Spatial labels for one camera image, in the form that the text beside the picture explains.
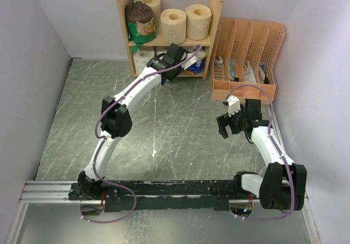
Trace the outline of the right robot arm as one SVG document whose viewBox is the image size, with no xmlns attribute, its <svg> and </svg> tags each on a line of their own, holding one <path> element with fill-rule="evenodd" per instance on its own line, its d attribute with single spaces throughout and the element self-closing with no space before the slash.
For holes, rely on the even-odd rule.
<svg viewBox="0 0 350 244">
<path fill-rule="evenodd" d="M 218 132 L 227 139 L 229 134 L 244 133 L 247 141 L 257 147 L 266 171 L 263 176 L 254 172 L 238 172 L 232 185 L 238 199 L 257 197 L 264 209 L 284 212 L 299 211 L 304 206 L 307 170 L 285 152 L 276 138 L 272 124 L 263 119 L 261 102 L 247 99 L 244 104 L 230 95 L 225 100 L 227 113 L 217 117 Z"/>
</svg>

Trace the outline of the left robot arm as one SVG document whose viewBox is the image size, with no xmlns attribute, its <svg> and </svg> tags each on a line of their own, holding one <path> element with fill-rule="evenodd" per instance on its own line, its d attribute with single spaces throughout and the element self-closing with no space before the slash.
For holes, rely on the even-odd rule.
<svg viewBox="0 0 350 244">
<path fill-rule="evenodd" d="M 166 53 L 152 57 L 128 87 L 113 97 L 106 96 L 103 99 L 101 115 L 94 129 L 98 144 L 77 180 L 88 199 L 94 200 L 101 196 L 103 174 L 116 145 L 131 131 L 131 112 L 136 104 L 151 89 L 173 80 L 195 62 L 194 53 L 171 44 Z"/>
</svg>

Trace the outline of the green brown paper roll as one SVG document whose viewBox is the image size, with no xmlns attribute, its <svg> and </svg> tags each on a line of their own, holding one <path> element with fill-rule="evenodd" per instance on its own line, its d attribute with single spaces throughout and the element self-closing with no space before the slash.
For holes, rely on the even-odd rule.
<svg viewBox="0 0 350 244">
<path fill-rule="evenodd" d="M 153 11 L 141 1 L 134 1 L 125 7 L 126 25 L 129 40 L 134 42 L 132 52 L 135 53 L 145 43 L 156 38 Z"/>
</svg>

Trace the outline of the blue roll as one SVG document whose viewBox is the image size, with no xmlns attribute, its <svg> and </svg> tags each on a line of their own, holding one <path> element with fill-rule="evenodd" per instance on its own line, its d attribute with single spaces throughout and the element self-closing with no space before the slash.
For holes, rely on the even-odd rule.
<svg viewBox="0 0 350 244">
<path fill-rule="evenodd" d="M 202 72 L 204 67 L 205 60 L 197 60 L 195 63 L 193 63 L 186 71 L 189 74 L 196 75 Z"/>
</svg>

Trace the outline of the pink dotted roll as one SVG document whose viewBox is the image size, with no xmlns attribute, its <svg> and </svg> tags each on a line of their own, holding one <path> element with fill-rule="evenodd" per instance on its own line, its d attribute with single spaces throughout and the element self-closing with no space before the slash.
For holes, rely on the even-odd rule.
<svg viewBox="0 0 350 244">
<path fill-rule="evenodd" d="M 139 50 L 132 54 L 135 72 L 140 75 L 147 66 L 149 60 L 155 56 L 153 50 Z"/>
</svg>

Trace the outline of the plain white roll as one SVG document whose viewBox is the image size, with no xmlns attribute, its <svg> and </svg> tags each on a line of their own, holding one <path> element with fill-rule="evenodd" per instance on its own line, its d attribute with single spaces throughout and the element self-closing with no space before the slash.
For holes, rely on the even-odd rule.
<svg viewBox="0 0 350 244">
<path fill-rule="evenodd" d="M 193 46 L 193 47 L 191 47 L 190 49 L 188 49 L 188 52 L 189 52 L 189 53 L 194 53 L 197 49 L 198 49 L 197 46 Z M 197 59 L 198 61 L 201 61 L 201 60 L 205 59 L 205 56 L 206 56 L 205 51 L 202 50 L 202 49 L 200 49 L 200 50 L 197 52 L 197 54 L 195 55 L 195 57 L 196 57 L 196 59 Z"/>
<path fill-rule="evenodd" d="M 160 54 L 165 54 L 167 53 L 169 47 L 156 47 L 155 48 L 155 53 L 156 53 L 156 56 L 160 55 Z"/>
</svg>

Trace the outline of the beige paper roll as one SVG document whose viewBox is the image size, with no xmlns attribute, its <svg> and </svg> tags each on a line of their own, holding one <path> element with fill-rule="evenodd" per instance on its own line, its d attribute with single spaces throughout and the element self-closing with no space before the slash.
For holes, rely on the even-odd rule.
<svg viewBox="0 0 350 244">
<path fill-rule="evenodd" d="M 186 40 L 186 13 L 180 9 L 166 9 L 161 15 L 161 37 L 168 44 L 182 44 Z"/>
<path fill-rule="evenodd" d="M 186 13 L 186 36 L 192 40 L 203 40 L 208 36 L 212 12 L 202 4 L 189 5 Z"/>
<path fill-rule="evenodd" d="M 141 1 L 147 4 L 149 7 L 151 7 L 153 11 L 154 24 L 155 24 L 155 27 L 158 28 L 161 23 L 161 20 L 160 20 L 161 0 L 135 0 L 135 1 Z"/>
</svg>

